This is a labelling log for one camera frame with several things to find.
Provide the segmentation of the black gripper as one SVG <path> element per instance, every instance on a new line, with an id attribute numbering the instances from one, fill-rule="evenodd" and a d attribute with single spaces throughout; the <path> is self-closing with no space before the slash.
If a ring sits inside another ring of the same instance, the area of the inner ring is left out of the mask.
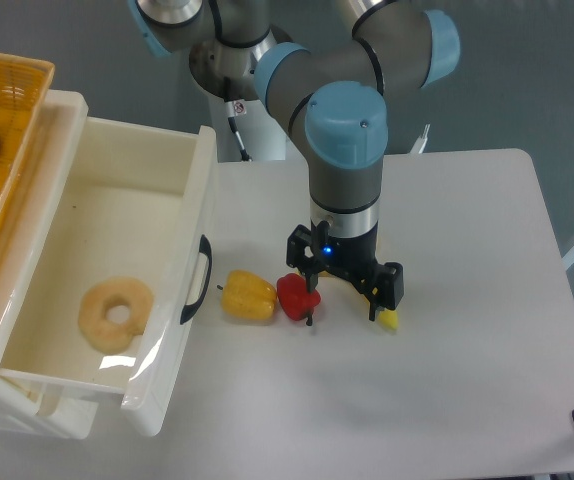
<path id="1" fill-rule="evenodd" d="M 334 237 L 327 226 L 309 229 L 298 225 L 287 240 L 286 263 L 304 277 L 313 294 L 318 275 L 326 272 L 352 284 L 366 296 L 368 319 L 375 321 L 382 306 L 379 296 L 403 296 L 403 267 L 397 262 L 381 264 L 376 258 L 378 225 L 353 238 Z"/>

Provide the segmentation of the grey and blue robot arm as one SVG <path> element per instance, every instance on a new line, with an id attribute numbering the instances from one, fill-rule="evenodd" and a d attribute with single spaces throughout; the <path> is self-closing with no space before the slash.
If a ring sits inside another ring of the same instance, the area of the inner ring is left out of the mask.
<path id="1" fill-rule="evenodd" d="M 205 90 L 262 103 L 308 165 L 310 222 L 287 241 L 287 264 L 313 292 L 321 273 L 350 283 L 369 315 L 397 308 L 403 268 L 380 263 L 376 240 L 388 104 L 456 68 L 454 21 L 405 1 L 340 1 L 348 44 L 325 55 L 280 40 L 265 1 L 133 1 L 153 54 L 205 47 Z"/>

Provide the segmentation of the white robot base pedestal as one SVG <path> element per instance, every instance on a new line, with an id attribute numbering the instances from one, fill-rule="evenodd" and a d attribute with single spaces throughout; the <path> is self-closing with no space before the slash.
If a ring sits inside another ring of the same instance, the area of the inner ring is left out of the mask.
<path id="1" fill-rule="evenodd" d="M 282 29 L 272 26 L 251 47 L 234 48 L 211 40 L 191 49 L 190 72 L 208 101 L 219 162 L 286 157 L 287 136 L 257 98 L 254 73 L 264 53 L 290 39 Z"/>

